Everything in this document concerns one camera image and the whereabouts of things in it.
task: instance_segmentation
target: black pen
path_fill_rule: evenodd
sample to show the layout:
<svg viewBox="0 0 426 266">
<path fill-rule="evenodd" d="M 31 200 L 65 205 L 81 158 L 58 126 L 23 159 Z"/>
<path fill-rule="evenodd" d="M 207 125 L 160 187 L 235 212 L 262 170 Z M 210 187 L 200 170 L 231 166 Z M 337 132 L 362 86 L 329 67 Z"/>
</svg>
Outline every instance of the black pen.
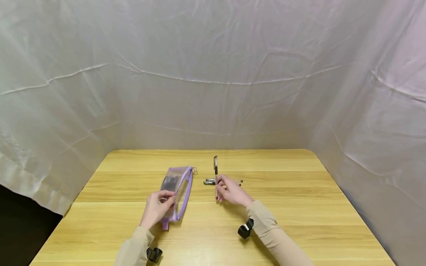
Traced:
<svg viewBox="0 0 426 266">
<path fill-rule="evenodd" d="M 213 166 L 214 166 L 214 180 L 215 180 L 215 191 L 216 191 L 216 199 L 217 199 L 217 156 L 213 158 Z"/>
</svg>

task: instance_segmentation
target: dark floor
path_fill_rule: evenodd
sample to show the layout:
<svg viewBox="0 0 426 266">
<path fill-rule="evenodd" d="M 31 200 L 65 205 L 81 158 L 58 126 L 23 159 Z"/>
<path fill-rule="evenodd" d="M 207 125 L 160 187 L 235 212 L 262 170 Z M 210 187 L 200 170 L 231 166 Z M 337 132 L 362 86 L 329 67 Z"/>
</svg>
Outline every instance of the dark floor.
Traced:
<svg viewBox="0 0 426 266">
<path fill-rule="evenodd" d="M 0 264 L 30 264 L 61 218 L 0 186 Z"/>
</svg>

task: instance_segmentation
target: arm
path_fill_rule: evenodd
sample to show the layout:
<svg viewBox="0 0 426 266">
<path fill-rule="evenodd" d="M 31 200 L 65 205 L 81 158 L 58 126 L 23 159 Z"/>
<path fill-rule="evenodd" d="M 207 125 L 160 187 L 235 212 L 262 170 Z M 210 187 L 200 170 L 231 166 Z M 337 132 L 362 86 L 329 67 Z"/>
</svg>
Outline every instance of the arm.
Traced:
<svg viewBox="0 0 426 266">
<path fill-rule="evenodd" d="M 313 266 L 305 252 L 284 233 L 276 223 L 275 217 L 260 201 L 254 201 L 227 176 L 220 175 L 218 180 L 218 201 L 226 199 L 232 204 L 243 205 L 246 208 L 248 216 L 254 221 L 254 231 L 280 265 Z"/>
<path fill-rule="evenodd" d="M 132 238 L 127 239 L 120 248 L 114 266 L 145 266 L 147 264 L 147 248 L 154 240 L 151 232 L 138 226 Z"/>
<path fill-rule="evenodd" d="M 253 229 L 280 265 L 313 266 L 308 255 L 281 229 L 275 217 L 258 200 L 246 207 Z"/>
<path fill-rule="evenodd" d="M 145 266 L 147 249 L 154 240 L 150 229 L 158 223 L 176 201 L 174 192 L 162 190 L 152 193 L 145 205 L 144 215 L 133 236 L 127 239 L 120 248 L 114 266 Z"/>
</svg>

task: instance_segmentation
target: right hand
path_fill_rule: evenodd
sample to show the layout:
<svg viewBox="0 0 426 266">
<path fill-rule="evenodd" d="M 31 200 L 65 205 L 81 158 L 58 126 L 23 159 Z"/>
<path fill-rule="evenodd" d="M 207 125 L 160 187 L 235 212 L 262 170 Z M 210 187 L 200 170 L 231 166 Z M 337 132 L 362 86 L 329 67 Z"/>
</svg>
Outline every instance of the right hand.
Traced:
<svg viewBox="0 0 426 266">
<path fill-rule="evenodd" d="M 229 179 L 224 174 L 218 176 L 218 185 L 216 188 L 219 192 L 218 202 L 222 202 L 223 199 L 226 199 L 232 204 L 240 204 L 247 207 L 254 201 L 235 181 Z"/>
</svg>

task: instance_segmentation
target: hand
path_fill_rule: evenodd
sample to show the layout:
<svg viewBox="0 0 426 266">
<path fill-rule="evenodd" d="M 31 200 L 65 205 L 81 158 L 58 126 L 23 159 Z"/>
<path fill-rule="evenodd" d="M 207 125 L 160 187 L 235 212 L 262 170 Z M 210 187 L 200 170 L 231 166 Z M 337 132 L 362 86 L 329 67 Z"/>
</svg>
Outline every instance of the hand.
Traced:
<svg viewBox="0 0 426 266">
<path fill-rule="evenodd" d="M 229 179 L 226 175 L 220 174 L 218 176 L 216 188 L 219 192 L 217 199 L 219 202 L 226 199 L 232 204 L 240 204 L 247 207 L 254 201 L 235 181 Z"/>
<path fill-rule="evenodd" d="M 152 193 L 147 199 L 144 215 L 142 215 L 139 226 L 150 230 L 151 227 L 153 227 L 164 217 L 166 212 L 173 206 L 175 201 L 176 196 L 173 191 L 161 190 Z"/>
</svg>

